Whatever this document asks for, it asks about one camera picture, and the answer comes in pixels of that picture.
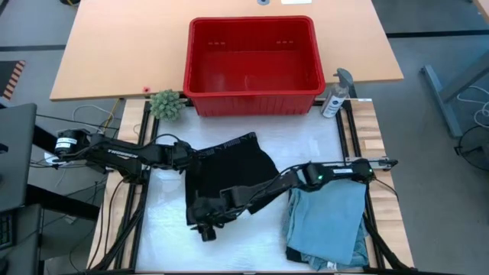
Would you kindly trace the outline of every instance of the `blue cloth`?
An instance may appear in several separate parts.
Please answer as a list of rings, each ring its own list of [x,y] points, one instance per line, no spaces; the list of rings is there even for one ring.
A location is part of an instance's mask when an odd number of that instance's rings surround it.
[[[351,180],[335,180],[315,192],[292,190],[284,227],[287,247],[340,265],[353,264],[365,190],[366,185]]]
[[[362,219],[360,223],[360,228],[358,229],[357,238],[355,240],[355,247],[353,248],[353,256],[351,258],[350,264],[332,263],[329,260],[325,260],[319,257],[313,257],[304,253],[301,253],[301,258],[303,261],[308,262],[309,265],[317,271],[322,269],[333,269],[341,271],[353,267],[364,267],[368,265],[367,246],[365,245],[365,237],[367,236],[368,232],[367,229],[365,229],[365,224]]]

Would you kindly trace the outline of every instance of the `black cloth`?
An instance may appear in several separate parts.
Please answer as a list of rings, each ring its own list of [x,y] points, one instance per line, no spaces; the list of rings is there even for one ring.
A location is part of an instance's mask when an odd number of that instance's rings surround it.
[[[189,208],[198,196],[218,198],[222,189],[253,186],[277,174],[274,162],[260,149],[254,132],[199,150],[199,167],[186,172],[186,207]],[[277,196],[256,201],[248,211],[254,214]],[[192,224],[188,217],[187,224]]]
[[[302,259],[299,251],[297,251],[293,248],[290,248],[290,247],[287,247],[285,249],[285,256],[287,256],[287,260],[291,260],[291,261],[294,261],[296,263],[301,263],[301,264],[307,264],[308,263]]]

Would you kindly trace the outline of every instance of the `white sheet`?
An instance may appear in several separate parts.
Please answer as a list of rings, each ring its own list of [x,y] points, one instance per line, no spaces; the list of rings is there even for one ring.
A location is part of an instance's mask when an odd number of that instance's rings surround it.
[[[259,145],[278,170],[307,161],[341,160],[334,118],[324,118],[319,107],[304,116],[201,118],[185,108],[176,122],[160,123],[158,134],[171,133],[193,148],[211,147],[254,131]],[[162,137],[158,144],[172,144]],[[311,271],[306,264],[288,261],[282,235],[287,194],[254,215],[216,228],[217,240],[202,242],[186,226],[184,175],[153,170],[138,252],[137,271]]]

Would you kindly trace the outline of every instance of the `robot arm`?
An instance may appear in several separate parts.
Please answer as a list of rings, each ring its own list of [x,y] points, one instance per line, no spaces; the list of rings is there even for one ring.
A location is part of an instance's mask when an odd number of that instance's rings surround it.
[[[375,178],[370,162],[359,159],[345,166],[327,166],[326,163],[305,163],[290,169],[284,175],[254,186],[233,186],[221,190],[219,198],[199,197],[187,209],[189,220],[197,224],[203,241],[215,240],[213,227],[234,220],[254,202],[292,188],[307,192],[321,189],[332,180],[351,179],[369,184]]]
[[[163,170],[185,170],[194,150],[185,141],[173,145],[133,143],[90,134],[86,130],[66,130],[58,134],[54,153],[62,162],[87,160],[121,173],[125,182],[142,184],[142,164]]]

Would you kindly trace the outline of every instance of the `wooden tabletop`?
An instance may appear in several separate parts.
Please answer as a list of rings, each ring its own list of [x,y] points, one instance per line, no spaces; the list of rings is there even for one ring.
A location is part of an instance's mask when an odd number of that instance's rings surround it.
[[[51,100],[130,97],[181,90],[189,23],[198,17],[307,15],[314,20],[325,80],[339,67],[355,82],[400,80],[403,74],[371,0],[84,0]]]
[[[475,4],[481,11],[484,19],[489,23],[489,0],[475,0]]]
[[[137,126],[141,123],[143,116],[144,100],[142,99],[132,99],[128,100],[125,105],[124,115],[121,121],[121,128],[119,130],[118,139],[123,141],[129,141],[133,143],[138,142],[138,136],[134,133],[139,130]],[[377,123],[377,117],[375,115],[374,105],[372,102],[352,102],[353,116],[355,118],[355,124],[357,128],[357,134],[361,145],[361,152],[364,157],[382,157],[385,156],[384,144],[382,142],[381,132]],[[345,133],[347,137],[347,142],[349,143],[349,148],[351,146],[351,137],[349,134],[348,123],[345,122]],[[148,128],[146,137],[150,136],[151,127]],[[383,182],[389,184],[393,187],[392,177],[390,172],[375,171],[377,177]],[[103,218],[103,228],[102,228],[102,240],[101,247],[98,254],[94,260],[94,265],[97,264],[103,257],[103,248],[105,244],[105,234],[107,232],[107,222],[108,222],[108,205],[112,193],[115,187],[121,180],[121,176],[118,173],[112,173],[109,175],[107,180],[107,187],[105,191],[104,207],[101,211],[104,211]],[[136,193],[139,194],[141,189],[137,189]],[[406,265],[413,266],[413,258],[410,252],[410,246],[407,242],[406,232],[404,230],[403,218],[400,214],[399,203],[396,200],[396,196],[385,187],[382,187],[376,182],[372,182],[370,188],[372,204],[374,207],[374,214],[377,220],[377,230],[387,242],[392,251],[399,257],[399,259]],[[123,184],[119,187],[117,193],[115,194],[114,202],[112,203],[111,216],[111,226],[108,229],[108,248],[112,246],[114,240],[117,236],[117,231],[121,222],[121,218],[124,215],[125,203],[128,195],[128,184]],[[90,251],[89,259],[91,260],[95,251],[97,244],[99,242],[100,234],[100,222],[101,215],[99,215],[99,220],[96,226],[96,232],[92,241],[92,249]],[[125,246],[125,255],[122,263],[122,267],[128,267],[131,244],[132,244],[131,234]],[[375,266],[375,255],[371,249],[371,240],[368,239],[368,252],[369,258],[371,260],[371,266]]]

